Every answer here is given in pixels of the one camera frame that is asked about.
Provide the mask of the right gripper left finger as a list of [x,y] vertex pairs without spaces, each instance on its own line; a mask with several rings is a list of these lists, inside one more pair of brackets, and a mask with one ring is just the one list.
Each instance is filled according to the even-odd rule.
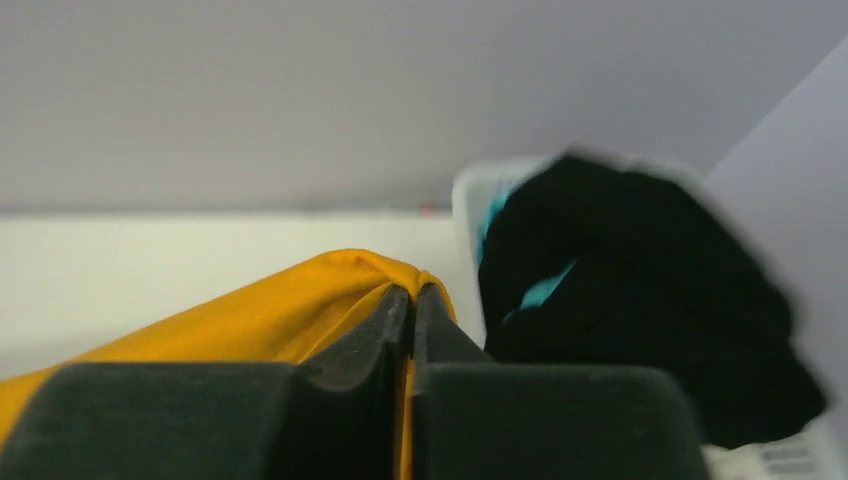
[[5,479],[390,479],[410,298],[300,363],[82,363],[34,395]]

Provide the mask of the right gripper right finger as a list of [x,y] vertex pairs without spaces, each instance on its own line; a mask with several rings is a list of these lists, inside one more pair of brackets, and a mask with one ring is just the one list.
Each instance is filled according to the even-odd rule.
[[665,373],[489,358],[435,285],[413,343],[416,479],[704,479],[696,421]]

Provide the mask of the yellow t shirt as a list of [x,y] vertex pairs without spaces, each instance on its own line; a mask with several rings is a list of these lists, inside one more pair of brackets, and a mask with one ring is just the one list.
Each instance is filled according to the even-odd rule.
[[78,357],[1,384],[1,452],[36,392],[59,370],[82,363],[303,363],[363,321],[392,287],[405,290],[410,315],[401,376],[396,472],[411,471],[412,331],[420,291],[434,275],[366,250],[321,254]]

